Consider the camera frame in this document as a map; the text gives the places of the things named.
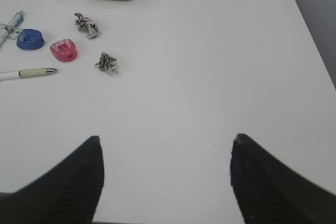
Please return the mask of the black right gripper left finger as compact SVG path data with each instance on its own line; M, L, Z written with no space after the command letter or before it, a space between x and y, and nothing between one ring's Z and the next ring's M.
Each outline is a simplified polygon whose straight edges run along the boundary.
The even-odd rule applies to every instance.
M104 186L100 138L1 200L1 223L92 223Z

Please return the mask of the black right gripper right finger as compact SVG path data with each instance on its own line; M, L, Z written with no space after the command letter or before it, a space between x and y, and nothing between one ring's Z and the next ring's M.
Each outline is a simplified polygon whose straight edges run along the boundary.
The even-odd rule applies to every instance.
M237 134L230 183L245 223L335 223L335 194Z

